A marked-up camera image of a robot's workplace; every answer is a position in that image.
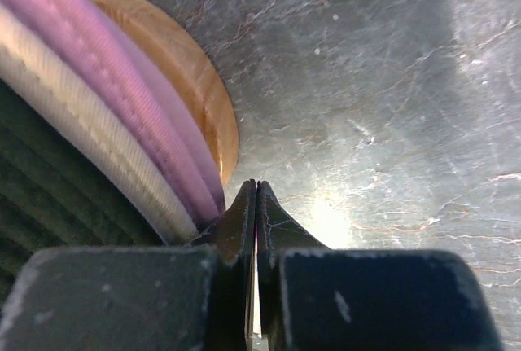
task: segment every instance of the purple fabric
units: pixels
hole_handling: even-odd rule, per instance
[[[225,210],[217,167],[176,90],[89,0],[1,0],[96,91],[201,223]]]

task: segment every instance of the green ribbed fabric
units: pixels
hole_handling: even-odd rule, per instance
[[[0,80],[0,304],[38,249],[160,244],[117,188]]]

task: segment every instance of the dark green cloth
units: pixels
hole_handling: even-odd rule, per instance
[[[159,244],[117,188],[0,80],[0,305],[38,249]]]

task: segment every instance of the stack of folded towels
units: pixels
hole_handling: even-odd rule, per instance
[[[0,0],[0,304],[59,245],[182,244],[225,211],[158,68],[89,0]]]

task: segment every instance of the round wooden board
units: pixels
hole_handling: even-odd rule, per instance
[[[168,78],[203,133],[226,184],[239,156],[239,131],[230,96],[197,42],[147,0],[91,0]]]

